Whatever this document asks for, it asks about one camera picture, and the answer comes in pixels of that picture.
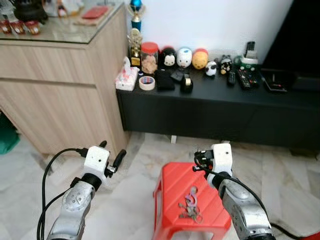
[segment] cabinet drawer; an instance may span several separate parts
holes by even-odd
[[[0,81],[0,105],[41,153],[107,140],[115,154],[95,87]]]
[[[0,45],[0,55],[0,78],[94,83],[85,49]]]

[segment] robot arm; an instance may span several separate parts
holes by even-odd
[[[108,163],[110,152],[98,146],[89,148],[81,179],[75,178],[62,198],[59,217],[54,222],[47,240],[80,240],[84,233],[85,217],[90,210],[91,200],[101,184],[107,183],[107,177],[117,172],[125,150],[115,158],[113,166]]]
[[[232,177],[232,151],[228,143],[214,144],[212,150],[197,151],[193,171],[207,169],[204,177],[208,184],[218,189],[226,211],[240,240],[275,240],[268,216],[254,195]]]

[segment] wall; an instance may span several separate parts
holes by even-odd
[[[293,0],[142,0],[143,41],[206,48],[210,57],[242,54],[256,41],[260,63],[265,59]],[[128,27],[131,29],[128,14]]]

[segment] trophy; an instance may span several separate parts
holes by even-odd
[[[145,5],[142,4],[141,0],[131,0],[128,5],[128,11],[133,16],[131,19],[132,28],[136,28],[141,31],[141,15],[145,12]]]
[[[130,44],[130,60],[133,66],[140,66],[142,36],[137,28],[132,28],[127,36]]]

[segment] cable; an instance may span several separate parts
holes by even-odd
[[[43,173],[43,177],[42,177],[42,186],[41,186],[41,192],[42,192],[42,211],[45,210],[46,208],[46,178],[47,178],[47,174],[50,170],[50,167],[52,165],[52,163],[59,157],[59,155],[61,155],[62,153],[68,152],[68,151],[75,151],[75,152],[79,152],[80,149],[77,148],[66,148],[60,152],[58,152],[56,155],[54,155],[54,157],[51,159],[51,161],[49,162],[49,164],[46,166],[45,171]],[[43,213],[43,218],[40,224],[41,227],[41,240],[44,239],[45,236],[45,221],[46,221],[46,211],[44,211]]]
[[[196,166],[197,166],[198,168],[200,168],[201,170],[203,170],[203,171],[205,171],[205,172],[207,172],[207,173],[209,173],[209,174],[218,175],[218,176],[220,176],[220,177],[222,177],[222,178],[224,178],[224,179],[228,179],[228,180],[230,180],[230,181],[233,181],[233,182],[241,185],[242,187],[244,187],[246,190],[248,190],[248,191],[255,197],[255,199],[259,202],[259,204],[261,205],[262,209],[264,210],[264,212],[265,212],[265,214],[266,214],[266,217],[269,219],[267,210],[266,210],[266,208],[265,208],[265,205],[263,204],[263,202],[261,201],[261,199],[255,194],[255,192],[252,191],[247,185],[245,185],[244,183],[242,183],[242,182],[241,182],[240,180],[238,180],[238,179],[235,179],[235,178],[233,178],[233,177],[227,177],[227,176],[222,175],[222,174],[220,174],[220,173],[218,173],[218,172],[214,172],[214,171],[211,171],[210,169],[206,169],[206,168],[202,167],[202,166],[199,164],[199,162],[198,162],[198,160],[197,160],[196,158],[194,158],[194,162],[195,162]],[[277,225],[277,224],[275,224],[275,223],[272,223],[272,222],[271,222],[270,225],[271,225],[272,227],[280,230],[282,233],[284,233],[285,235],[287,235],[288,237],[290,237],[290,238],[292,238],[292,239],[294,239],[294,240],[300,240],[300,239],[306,238],[306,237],[301,237],[301,236],[293,235],[292,233],[288,232],[288,231],[285,230],[283,227],[281,227],[281,226],[279,226],[279,225]]]
[[[46,215],[46,211],[47,209],[50,207],[51,204],[54,203],[54,201],[56,201],[58,198],[60,198],[61,196],[63,196],[68,190],[60,193],[58,196],[56,196],[54,199],[52,199],[45,207],[44,209],[42,210],[42,213],[40,215],[40,218],[39,218],[39,221],[38,221],[38,226],[36,228],[36,239],[37,240],[43,240],[43,236],[40,236],[40,228],[41,230],[45,231],[45,225],[43,224],[42,225],[42,222],[45,220],[45,215]]]

